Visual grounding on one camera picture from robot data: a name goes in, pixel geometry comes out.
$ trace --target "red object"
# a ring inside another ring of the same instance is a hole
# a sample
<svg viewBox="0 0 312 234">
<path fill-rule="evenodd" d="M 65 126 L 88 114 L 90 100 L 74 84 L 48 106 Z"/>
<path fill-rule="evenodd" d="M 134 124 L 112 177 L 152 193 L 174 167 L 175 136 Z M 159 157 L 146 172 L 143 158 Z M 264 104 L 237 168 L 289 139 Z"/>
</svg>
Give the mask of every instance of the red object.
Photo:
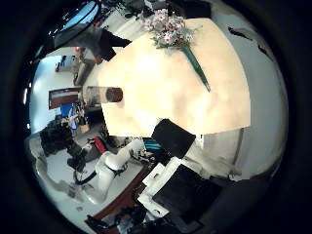
<svg viewBox="0 0 312 234">
<path fill-rule="evenodd" d="M 105 152 L 105 147 L 103 145 L 103 143 L 101 142 L 99 137 L 94 137 L 94 141 L 95 141 L 95 145 L 99 151 L 100 154 L 102 154 L 103 152 Z"/>
<path fill-rule="evenodd" d="M 100 22 L 96 22 L 95 27 L 100 27 Z"/>
</svg>

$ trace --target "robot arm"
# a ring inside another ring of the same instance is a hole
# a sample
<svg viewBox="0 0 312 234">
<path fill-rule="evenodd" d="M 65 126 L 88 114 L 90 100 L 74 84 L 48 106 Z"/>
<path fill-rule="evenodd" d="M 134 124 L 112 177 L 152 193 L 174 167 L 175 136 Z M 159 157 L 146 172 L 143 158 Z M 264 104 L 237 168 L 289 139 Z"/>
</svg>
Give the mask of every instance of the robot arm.
<svg viewBox="0 0 312 234">
<path fill-rule="evenodd" d="M 137 155 L 143 150 L 145 150 L 143 140 L 135 139 L 120 149 L 117 154 L 109 151 L 104 152 L 96 164 L 97 188 L 93 188 L 88 183 L 83 185 L 83 191 L 88 199 L 94 204 L 103 203 L 114 177 L 124 168 L 133 155 Z"/>
</svg>

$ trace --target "blue object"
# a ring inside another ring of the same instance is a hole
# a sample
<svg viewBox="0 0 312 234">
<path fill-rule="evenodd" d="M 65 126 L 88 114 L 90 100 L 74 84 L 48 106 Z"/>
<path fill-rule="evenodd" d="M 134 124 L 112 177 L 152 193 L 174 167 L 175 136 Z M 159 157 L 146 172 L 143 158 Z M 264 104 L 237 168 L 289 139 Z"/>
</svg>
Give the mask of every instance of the blue object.
<svg viewBox="0 0 312 234">
<path fill-rule="evenodd" d="M 161 149 L 161 146 L 156 142 L 156 140 L 146 140 L 144 142 L 146 149 Z"/>
<path fill-rule="evenodd" d="M 69 110 L 74 107 L 74 103 L 61 104 L 60 106 L 61 117 L 68 117 Z"/>
</svg>

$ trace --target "white flower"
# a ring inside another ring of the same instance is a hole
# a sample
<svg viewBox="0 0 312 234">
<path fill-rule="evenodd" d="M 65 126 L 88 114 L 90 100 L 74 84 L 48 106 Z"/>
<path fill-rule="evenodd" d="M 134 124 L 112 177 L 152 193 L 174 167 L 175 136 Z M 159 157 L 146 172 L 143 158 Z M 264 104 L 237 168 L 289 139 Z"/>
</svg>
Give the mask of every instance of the white flower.
<svg viewBox="0 0 312 234">
<path fill-rule="evenodd" d="M 191 41 L 193 40 L 192 34 L 187 33 L 187 34 L 185 35 L 185 40 L 188 41 L 188 42 L 191 42 Z"/>
</svg>

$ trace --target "table surface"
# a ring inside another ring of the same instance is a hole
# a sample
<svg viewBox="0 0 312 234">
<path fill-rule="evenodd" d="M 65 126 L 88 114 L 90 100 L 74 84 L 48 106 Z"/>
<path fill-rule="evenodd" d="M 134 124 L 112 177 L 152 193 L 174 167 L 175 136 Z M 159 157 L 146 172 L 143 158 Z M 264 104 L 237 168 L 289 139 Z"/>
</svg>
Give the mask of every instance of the table surface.
<svg viewBox="0 0 312 234">
<path fill-rule="evenodd" d="M 150 137 L 159 118 L 196 134 L 214 134 L 251 123 L 244 68 L 225 35 L 210 19 L 187 19 L 195 33 L 191 50 L 211 86 L 209 93 L 186 55 L 156 49 L 145 33 L 104 65 L 97 82 L 120 87 L 124 98 L 102 105 L 113 136 Z"/>
</svg>

